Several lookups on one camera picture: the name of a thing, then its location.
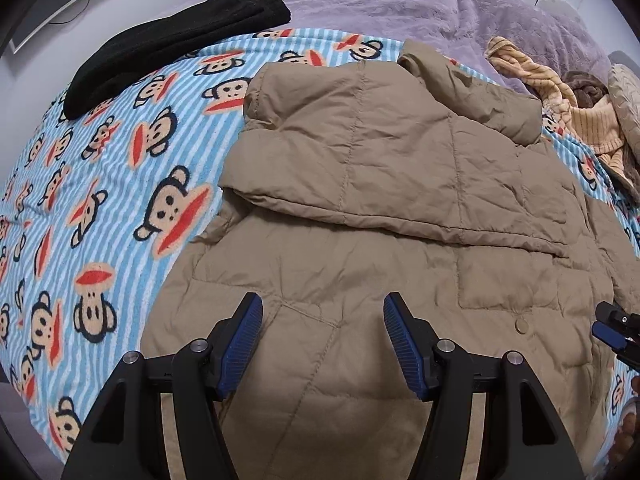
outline purple blanket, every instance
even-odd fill
[[[172,12],[203,0],[190,0]],[[291,26],[333,28],[369,36],[423,41],[446,56],[514,90],[482,53],[492,36],[504,36],[535,61],[562,74],[583,70],[607,80],[610,62],[578,23],[552,16],[521,0],[284,0]]]

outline power cord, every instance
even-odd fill
[[[80,10],[80,12],[78,12],[74,17],[72,17],[70,20],[66,20],[66,22],[49,22],[49,25],[65,25],[66,23],[71,23],[74,19],[76,19],[78,16],[80,16],[80,14],[82,14],[83,12],[85,12],[86,8],[89,6],[89,2],[91,0],[86,0],[86,3],[84,4],[84,7]]]

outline metal screw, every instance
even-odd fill
[[[453,352],[456,344],[451,339],[441,339],[438,341],[438,350],[441,352]]]
[[[521,365],[524,361],[524,357],[522,357],[522,354],[520,352],[515,352],[512,350],[507,354],[507,361],[512,365]]]
[[[209,343],[207,343],[206,339],[194,339],[191,341],[189,348],[191,348],[192,352],[204,352],[208,346]]]
[[[135,350],[129,350],[126,354],[122,356],[122,360],[126,364],[131,365],[138,360],[138,357],[140,357],[140,354],[138,352],[136,352]]]

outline brown button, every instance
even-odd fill
[[[516,320],[516,330],[520,334],[526,334],[529,331],[529,323],[524,321],[521,317]]]

